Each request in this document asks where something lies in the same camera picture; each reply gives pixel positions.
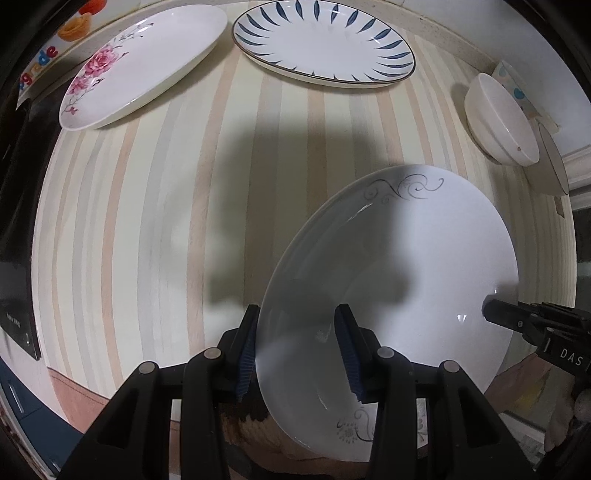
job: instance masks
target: white bowl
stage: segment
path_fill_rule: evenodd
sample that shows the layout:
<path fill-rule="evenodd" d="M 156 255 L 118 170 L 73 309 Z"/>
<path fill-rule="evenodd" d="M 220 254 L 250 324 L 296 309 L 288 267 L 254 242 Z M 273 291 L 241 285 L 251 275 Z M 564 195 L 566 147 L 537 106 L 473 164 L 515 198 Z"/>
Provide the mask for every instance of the white bowl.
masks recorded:
<path fill-rule="evenodd" d="M 558 147 L 541 121 L 534 118 L 531 126 L 540 148 L 540 161 L 524 169 L 527 181 L 536 192 L 554 197 L 568 195 L 569 178 Z"/>
<path fill-rule="evenodd" d="M 464 100 L 475 140 L 496 161 L 528 167 L 540 159 L 534 133 L 513 97 L 486 73 L 471 82 Z"/>

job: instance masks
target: black device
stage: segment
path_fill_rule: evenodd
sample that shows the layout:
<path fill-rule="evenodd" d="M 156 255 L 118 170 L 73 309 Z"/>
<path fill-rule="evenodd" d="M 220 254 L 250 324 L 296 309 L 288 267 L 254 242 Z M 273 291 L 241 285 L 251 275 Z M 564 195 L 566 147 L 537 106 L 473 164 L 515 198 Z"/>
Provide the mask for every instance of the black device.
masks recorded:
<path fill-rule="evenodd" d="M 172 400 L 182 398 L 181 477 L 228 480 L 218 406 L 240 401 L 254 371 L 259 308 L 186 364 L 142 363 L 115 393 L 63 466 L 58 480 L 168 478 Z M 349 384 L 378 403 L 366 480 L 534 478 L 524 454 L 468 375 L 454 361 L 414 364 L 360 328 L 348 305 L 335 331 Z M 427 400 L 428 455 L 417 458 L 417 398 Z"/>
<path fill-rule="evenodd" d="M 554 303 L 517 305 L 493 299 L 487 321 L 522 334 L 535 353 L 566 372 L 591 381 L 591 313 Z"/>

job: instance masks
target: white plate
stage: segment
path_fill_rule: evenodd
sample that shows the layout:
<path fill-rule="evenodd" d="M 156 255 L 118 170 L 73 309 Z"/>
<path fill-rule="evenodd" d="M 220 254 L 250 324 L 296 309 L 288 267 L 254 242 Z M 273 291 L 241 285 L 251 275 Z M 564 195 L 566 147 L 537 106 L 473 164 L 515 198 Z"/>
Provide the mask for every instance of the white plate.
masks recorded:
<path fill-rule="evenodd" d="M 61 102 L 60 125 L 99 128 L 144 106 L 195 68 L 227 23 L 218 7 L 186 5 L 123 30 L 72 80 Z"/>
<path fill-rule="evenodd" d="M 232 28 L 234 42 L 281 75 L 345 88 L 376 88 L 408 78 L 415 59 L 389 25 L 323 0 L 281 0 L 251 8 Z"/>
<path fill-rule="evenodd" d="M 569 178 L 564 168 L 562 155 L 539 118 L 530 121 L 535 140 L 540 149 L 540 161 L 531 167 L 524 168 L 525 176 L 531 187 L 540 193 L 562 197 L 569 194 Z"/>
<path fill-rule="evenodd" d="M 484 391 L 511 331 L 486 296 L 517 301 L 505 225 L 467 180 L 435 167 L 368 175 L 332 197 L 282 256 L 261 306 L 256 372 L 279 426 L 320 455 L 367 461 L 376 405 L 350 391 L 333 331 L 339 303 L 411 361 L 456 360 Z"/>

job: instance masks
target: tan strip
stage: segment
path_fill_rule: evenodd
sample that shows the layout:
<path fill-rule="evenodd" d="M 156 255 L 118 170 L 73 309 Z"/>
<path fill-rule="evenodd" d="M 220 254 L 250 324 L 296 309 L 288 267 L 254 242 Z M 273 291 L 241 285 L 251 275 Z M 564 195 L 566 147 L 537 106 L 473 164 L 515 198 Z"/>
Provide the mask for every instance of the tan strip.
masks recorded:
<path fill-rule="evenodd" d="M 105 329 L 105 341 L 107 346 L 107 355 L 113 375 L 113 382 L 118 388 L 123 383 L 123 373 L 121 372 L 121 362 L 117 350 L 117 339 L 115 337 L 115 322 L 113 320 L 113 245 L 115 243 L 115 224 L 117 222 L 117 210 L 119 208 L 119 198 L 121 197 L 121 188 L 123 188 L 123 179 L 127 162 L 134 146 L 135 135 L 138 132 L 139 118 L 136 118 L 127 125 L 125 136 L 117 165 L 113 172 L 111 190 L 109 192 L 109 201 L 107 202 L 107 211 L 105 215 L 105 230 L 103 234 L 103 249 L 101 261 L 101 279 L 100 279 L 100 297 L 103 310 L 103 327 Z"/>
<path fill-rule="evenodd" d="M 86 432 L 109 399 L 95 394 L 51 368 L 48 371 L 53 390 L 68 422 L 80 432 Z"/>
<path fill-rule="evenodd" d="M 429 143 L 429 136 L 427 135 L 425 120 L 423 119 L 423 114 L 421 113 L 421 109 L 418 105 L 417 92 L 414 91 L 412 82 L 403 82 L 403 84 L 406 87 L 408 100 L 410 101 L 410 107 L 413 110 L 414 121 L 417 124 L 418 138 L 421 141 L 425 165 L 433 165 L 433 152 L 431 152 L 431 144 Z"/>
<path fill-rule="evenodd" d="M 51 259 L 51 303 L 53 305 L 53 317 L 56 324 L 57 343 L 60 347 L 61 358 L 64 362 L 64 368 L 68 377 L 72 377 L 72 368 L 70 361 L 68 360 L 68 352 L 66 349 L 66 341 L 64 339 L 64 327 L 61 323 L 61 312 L 60 312 L 60 301 L 57 295 L 57 252 L 60 244 L 61 237 L 61 224 L 64 218 L 64 208 L 66 207 L 66 197 L 70 188 L 70 181 L 72 179 L 72 173 L 74 172 L 74 165 L 76 165 L 76 159 L 78 153 L 80 153 L 80 147 L 85 137 L 85 132 L 82 131 L 76 141 L 76 146 L 72 152 L 70 164 L 66 172 L 66 178 L 64 179 L 63 188 L 61 190 L 60 204 L 57 209 L 56 218 L 56 231 L 53 242 L 53 257 Z"/>
<path fill-rule="evenodd" d="M 244 240 L 244 302 L 259 303 L 273 273 L 273 240 L 279 156 L 281 81 L 265 75 L 261 83 L 252 143 Z"/>
<path fill-rule="evenodd" d="M 384 140 L 386 142 L 386 153 L 388 154 L 388 163 L 390 165 L 402 165 L 404 157 L 402 156 L 402 145 L 394 115 L 394 106 L 392 97 L 388 90 L 381 90 L 375 94 L 378 101 L 379 116 L 382 120 L 384 129 Z"/>
<path fill-rule="evenodd" d="M 226 60 L 213 97 L 212 109 L 205 126 L 195 175 L 193 204 L 189 223 L 189 251 L 187 253 L 187 334 L 189 336 L 189 353 L 191 356 L 197 355 L 203 350 L 205 342 L 203 336 L 203 283 L 207 208 L 209 205 L 209 192 L 212 186 L 217 141 L 222 130 L 223 116 L 239 58 L 240 50 L 234 47 Z"/>
<path fill-rule="evenodd" d="M 310 217 L 326 201 L 326 114 L 324 92 L 308 90 L 307 213 Z"/>
<path fill-rule="evenodd" d="M 456 157 L 456 165 L 457 165 L 457 173 L 464 177 L 466 180 L 468 179 L 468 173 L 466 171 L 466 163 L 464 161 L 464 155 L 462 153 L 462 147 L 460 146 L 460 139 L 457 136 L 456 126 L 453 123 L 452 112 L 449 108 L 449 104 L 447 103 L 446 96 L 439 85 L 439 82 L 435 78 L 435 74 L 429 65 L 427 57 L 424 55 L 421 47 L 417 42 L 417 37 L 414 34 L 408 34 L 408 43 L 413 48 L 414 54 L 421 62 L 421 66 L 429 79 L 429 83 L 431 87 L 435 91 L 435 96 L 437 97 L 437 102 L 439 103 L 439 107 L 441 108 L 441 112 L 443 114 L 443 121 L 445 122 L 445 126 L 447 128 L 447 132 L 449 133 L 449 138 L 452 141 L 452 150 L 453 154 Z"/>
<path fill-rule="evenodd" d="M 535 286 L 532 294 L 532 303 L 537 303 L 540 298 L 540 223 L 538 215 L 535 211 L 535 201 L 530 188 L 527 189 L 527 196 L 530 200 L 531 220 L 534 224 L 534 240 L 535 240 Z"/>

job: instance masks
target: blue cabinet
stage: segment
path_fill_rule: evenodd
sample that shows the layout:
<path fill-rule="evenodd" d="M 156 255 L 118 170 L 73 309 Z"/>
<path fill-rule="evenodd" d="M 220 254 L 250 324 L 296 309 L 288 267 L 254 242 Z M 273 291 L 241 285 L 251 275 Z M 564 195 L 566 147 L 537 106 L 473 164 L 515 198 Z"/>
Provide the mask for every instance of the blue cabinet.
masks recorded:
<path fill-rule="evenodd" d="M 18 420 L 22 420 L 43 406 L 43 403 L 22 384 L 2 359 L 0 359 L 0 385 Z"/>
<path fill-rule="evenodd" d="M 0 386 L 33 448 L 57 475 L 66 463 L 81 432 L 53 413 L 0 359 Z"/>
<path fill-rule="evenodd" d="M 43 407 L 21 420 L 21 427 L 46 465 L 58 474 L 82 434 Z"/>

